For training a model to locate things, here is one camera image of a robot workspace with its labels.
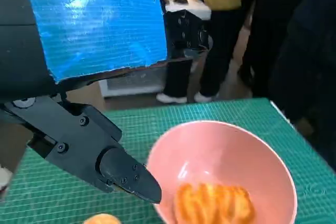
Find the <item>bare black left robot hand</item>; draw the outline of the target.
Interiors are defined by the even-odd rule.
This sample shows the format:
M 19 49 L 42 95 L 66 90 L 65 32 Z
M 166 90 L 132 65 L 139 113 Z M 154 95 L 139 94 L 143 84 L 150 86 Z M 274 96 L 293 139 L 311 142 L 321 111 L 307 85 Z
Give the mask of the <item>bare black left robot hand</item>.
M 158 204 L 160 185 L 121 130 L 66 93 L 208 48 L 202 19 L 165 0 L 1 0 L 1 118 L 32 131 L 28 146 L 62 170 Z

